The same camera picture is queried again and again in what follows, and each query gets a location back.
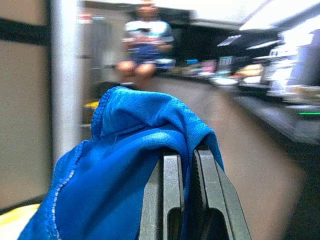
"white pillar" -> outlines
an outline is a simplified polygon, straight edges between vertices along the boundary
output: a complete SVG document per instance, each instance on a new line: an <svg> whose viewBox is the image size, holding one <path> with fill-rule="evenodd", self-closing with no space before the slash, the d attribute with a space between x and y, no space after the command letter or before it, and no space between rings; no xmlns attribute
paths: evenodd
<svg viewBox="0 0 320 240"><path fill-rule="evenodd" d="M53 161L81 140L82 82L77 59L77 0L52 1Z"/></svg>

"ceiling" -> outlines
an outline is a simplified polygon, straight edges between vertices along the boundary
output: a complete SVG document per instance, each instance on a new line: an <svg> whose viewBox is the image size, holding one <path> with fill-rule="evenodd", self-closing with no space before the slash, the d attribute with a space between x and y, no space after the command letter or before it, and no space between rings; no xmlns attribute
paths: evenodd
<svg viewBox="0 0 320 240"><path fill-rule="evenodd" d="M112 4L141 4L141 0L86 0ZM220 24L239 28L262 5L270 0L153 0L161 8L192 10L198 25Z"/></svg>

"black plastic object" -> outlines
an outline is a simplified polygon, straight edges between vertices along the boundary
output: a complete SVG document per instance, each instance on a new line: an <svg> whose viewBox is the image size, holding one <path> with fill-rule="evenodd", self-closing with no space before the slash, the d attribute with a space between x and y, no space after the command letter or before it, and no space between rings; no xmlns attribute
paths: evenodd
<svg viewBox="0 0 320 240"><path fill-rule="evenodd" d="M181 159L165 153L144 188L139 240L178 240L184 217Z"/></svg>
<svg viewBox="0 0 320 240"><path fill-rule="evenodd" d="M206 146L193 153L190 189L192 240L251 240L234 186Z"/></svg>
<svg viewBox="0 0 320 240"><path fill-rule="evenodd" d="M188 240L251 240L237 192L208 147L193 153ZM181 160L164 153L144 188L139 240L179 240L184 216Z"/></svg>

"seated person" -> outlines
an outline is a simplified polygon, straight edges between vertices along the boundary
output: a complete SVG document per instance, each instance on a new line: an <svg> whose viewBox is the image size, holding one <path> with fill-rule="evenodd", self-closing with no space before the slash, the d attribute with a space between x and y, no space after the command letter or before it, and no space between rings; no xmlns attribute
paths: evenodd
<svg viewBox="0 0 320 240"><path fill-rule="evenodd" d="M156 68L162 67L161 59L168 58L174 38L169 24L159 20L158 10L151 1L145 0L137 13L141 20L128 22L124 27L123 43L129 58L120 62L117 70L122 83L136 76L136 86L147 90Z"/></svg>

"beige wall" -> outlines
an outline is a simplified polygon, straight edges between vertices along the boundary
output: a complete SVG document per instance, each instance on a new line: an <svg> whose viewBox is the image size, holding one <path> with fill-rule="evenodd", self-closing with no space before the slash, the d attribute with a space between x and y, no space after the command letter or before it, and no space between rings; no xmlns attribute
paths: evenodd
<svg viewBox="0 0 320 240"><path fill-rule="evenodd" d="M0 209L48 191L46 47L0 40Z"/></svg>
<svg viewBox="0 0 320 240"><path fill-rule="evenodd" d="M33 24L46 24L46 1L44 0L1 0L1 18Z"/></svg>

